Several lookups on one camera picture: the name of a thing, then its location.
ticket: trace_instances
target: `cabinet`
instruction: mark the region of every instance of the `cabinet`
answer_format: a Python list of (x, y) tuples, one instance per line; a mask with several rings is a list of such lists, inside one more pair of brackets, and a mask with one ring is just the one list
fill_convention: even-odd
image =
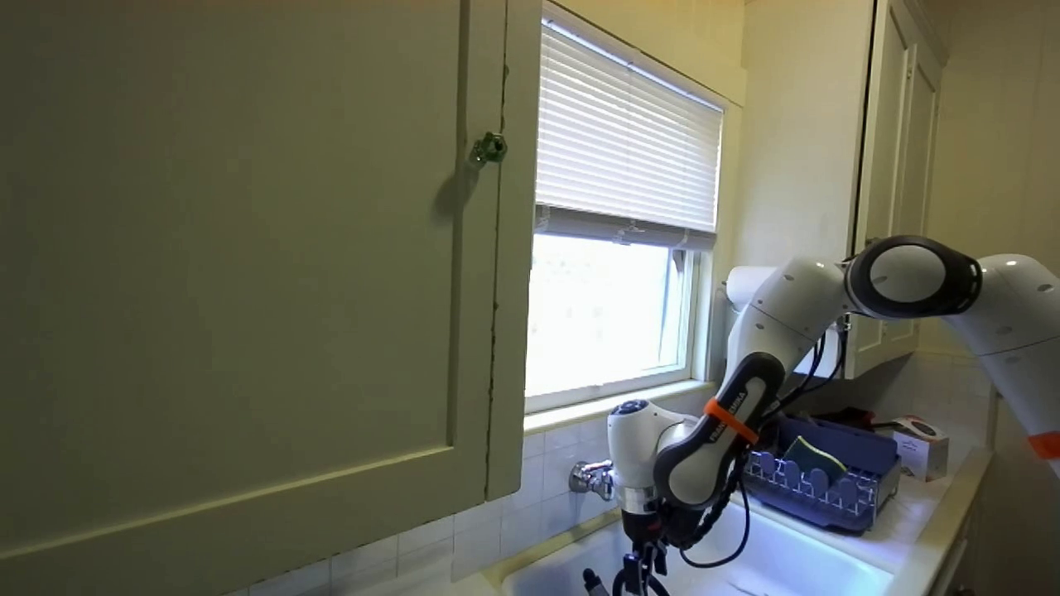
[[(736, 260), (846, 260), (925, 232), (942, 65), (915, 3), (747, 3)], [(915, 346), (910, 320), (854, 317), (846, 377)]]
[(0, 89), (0, 591), (226, 591), (515, 483), (536, 3), (17, 0)]

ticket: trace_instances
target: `dish rack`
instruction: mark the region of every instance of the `dish rack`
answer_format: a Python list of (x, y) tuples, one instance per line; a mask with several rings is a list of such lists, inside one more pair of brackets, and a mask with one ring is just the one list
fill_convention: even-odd
[[(788, 456), (798, 437), (828, 462), (806, 451)], [(744, 488), (795, 521), (864, 534), (896, 488), (896, 447), (891, 437), (849, 424), (780, 417), (772, 428), (772, 447), (747, 453)]]

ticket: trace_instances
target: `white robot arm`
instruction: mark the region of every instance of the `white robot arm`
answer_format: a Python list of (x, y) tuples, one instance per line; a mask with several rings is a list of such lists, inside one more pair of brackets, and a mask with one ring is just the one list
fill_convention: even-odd
[(795, 257), (736, 317), (720, 394), (701, 417), (629, 399), (610, 413), (610, 456), (632, 544), (700, 544), (779, 390), (846, 310), (942, 314), (1011, 399), (1029, 447), (1060, 474), (1060, 279), (1028, 255), (967, 257), (931, 239), (887, 239), (849, 266)]

